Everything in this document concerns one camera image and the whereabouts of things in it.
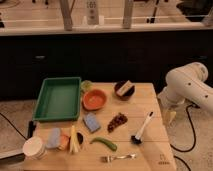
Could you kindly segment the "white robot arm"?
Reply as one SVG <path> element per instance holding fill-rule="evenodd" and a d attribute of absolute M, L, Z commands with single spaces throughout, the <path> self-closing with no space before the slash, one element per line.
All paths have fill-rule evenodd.
<path fill-rule="evenodd" d="M 205 84 L 207 78 L 208 69 L 200 62 L 174 68 L 166 74 L 166 86 L 157 95 L 165 125 L 169 125 L 176 116 L 172 108 L 183 104 L 185 100 L 213 114 L 213 87 Z"/>

